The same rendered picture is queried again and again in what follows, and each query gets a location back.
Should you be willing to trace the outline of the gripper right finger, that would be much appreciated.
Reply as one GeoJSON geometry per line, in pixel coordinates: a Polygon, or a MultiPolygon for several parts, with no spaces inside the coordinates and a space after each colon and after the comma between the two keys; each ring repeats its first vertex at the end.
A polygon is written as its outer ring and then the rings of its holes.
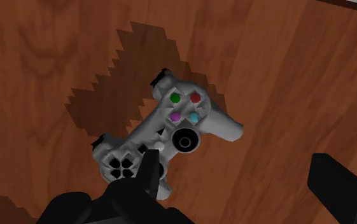
{"type": "Polygon", "coordinates": [[[307,186],[340,224],[357,224],[357,176],[327,153],[313,153],[307,186]]]}

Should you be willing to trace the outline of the grey game controller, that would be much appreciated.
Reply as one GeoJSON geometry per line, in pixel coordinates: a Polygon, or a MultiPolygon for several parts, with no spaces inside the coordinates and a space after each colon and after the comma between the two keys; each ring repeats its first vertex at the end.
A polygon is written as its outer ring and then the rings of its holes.
{"type": "Polygon", "coordinates": [[[243,126],[228,116],[206,91],[191,81],[182,81],[164,68],[151,82],[157,107],[125,138],[109,133],[93,142],[92,156],[103,179],[112,181],[136,176],[145,151],[160,152],[157,199],[172,193],[167,184],[169,161],[177,153],[191,153],[203,133],[236,141],[243,126]]]}

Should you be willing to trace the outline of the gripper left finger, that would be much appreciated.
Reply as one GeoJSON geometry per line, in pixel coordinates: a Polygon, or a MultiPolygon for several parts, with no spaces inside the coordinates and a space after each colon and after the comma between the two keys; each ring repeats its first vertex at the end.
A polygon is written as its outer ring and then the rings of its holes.
{"type": "Polygon", "coordinates": [[[148,150],[134,178],[111,182],[92,200],[84,192],[56,196],[37,224],[194,224],[175,207],[156,201],[159,183],[159,151],[148,150]]]}

